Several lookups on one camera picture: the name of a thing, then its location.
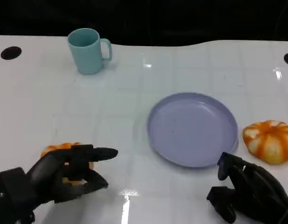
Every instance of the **orange pumpkin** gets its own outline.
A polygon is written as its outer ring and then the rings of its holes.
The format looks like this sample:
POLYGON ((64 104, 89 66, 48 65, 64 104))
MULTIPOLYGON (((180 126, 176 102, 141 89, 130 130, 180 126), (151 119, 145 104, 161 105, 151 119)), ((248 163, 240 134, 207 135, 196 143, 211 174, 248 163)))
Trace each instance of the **orange pumpkin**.
POLYGON ((270 164, 288 161, 288 125, 267 120, 254 123, 243 130, 248 151, 270 164))
MULTIPOLYGON (((61 145, 53 145, 53 146, 47 146, 44 151, 41 153, 41 157, 45 156, 47 153, 51 152, 51 151, 56 151, 58 149, 71 149, 71 146, 77 146, 80 145, 79 142, 74 142, 74 143, 69 143, 69 142, 65 142, 61 145)), ((89 168, 93 169, 94 165, 93 162, 89 162, 89 168)), ((67 177, 63 178, 63 183, 67 183, 70 182, 73 186, 75 185, 79 185, 80 182, 79 181, 69 181, 67 177)))

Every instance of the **purple plate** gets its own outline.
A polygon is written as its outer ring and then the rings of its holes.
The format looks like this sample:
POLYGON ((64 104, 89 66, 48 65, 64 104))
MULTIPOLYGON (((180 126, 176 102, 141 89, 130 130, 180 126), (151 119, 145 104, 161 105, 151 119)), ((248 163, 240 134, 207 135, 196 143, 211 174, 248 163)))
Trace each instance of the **purple plate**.
POLYGON ((198 93, 178 93, 162 99, 148 117, 152 148, 185 167, 216 165, 223 152, 238 146, 232 113, 218 100, 198 93))

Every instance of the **tabletop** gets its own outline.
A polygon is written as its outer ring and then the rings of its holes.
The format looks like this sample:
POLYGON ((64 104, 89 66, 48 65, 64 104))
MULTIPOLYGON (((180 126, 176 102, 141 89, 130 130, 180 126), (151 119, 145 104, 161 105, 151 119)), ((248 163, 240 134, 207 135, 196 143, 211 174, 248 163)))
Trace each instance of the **tabletop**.
MULTIPOLYGON (((184 169, 159 157, 147 140, 151 107, 176 92, 223 102, 242 128, 267 119, 288 123, 288 42, 213 41, 184 47, 112 45, 113 60, 96 75, 77 72, 66 37, 0 36, 0 171, 25 171, 50 144, 82 142, 119 155, 94 164, 109 188, 35 210, 37 224, 225 223, 206 196, 217 167, 184 169)), ((249 154, 242 136, 234 152, 271 172, 288 193, 288 163, 271 166, 249 154)), ((238 215, 236 223, 251 223, 238 215)))

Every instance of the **orange stripe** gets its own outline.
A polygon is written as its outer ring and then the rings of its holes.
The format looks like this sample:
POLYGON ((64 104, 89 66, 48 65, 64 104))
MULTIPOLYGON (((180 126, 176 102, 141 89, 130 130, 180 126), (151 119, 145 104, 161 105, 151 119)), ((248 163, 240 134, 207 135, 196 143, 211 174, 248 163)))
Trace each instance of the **orange stripe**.
POLYGON ((256 156, 259 158, 262 158, 262 155, 264 154, 267 137, 268 135, 264 135, 261 137, 262 139, 260 139, 260 144, 258 145, 258 150, 256 152, 256 156))

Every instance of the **white pumpkin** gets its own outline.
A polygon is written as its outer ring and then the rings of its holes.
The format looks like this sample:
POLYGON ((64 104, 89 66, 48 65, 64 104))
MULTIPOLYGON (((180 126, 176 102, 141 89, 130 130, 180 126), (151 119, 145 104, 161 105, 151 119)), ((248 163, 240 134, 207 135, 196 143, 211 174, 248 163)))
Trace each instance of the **white pumpkin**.
POLYGON ((243 130, 248 151, 270 164, 288 161, 288 125, 267 120, 254 123, 243 130))

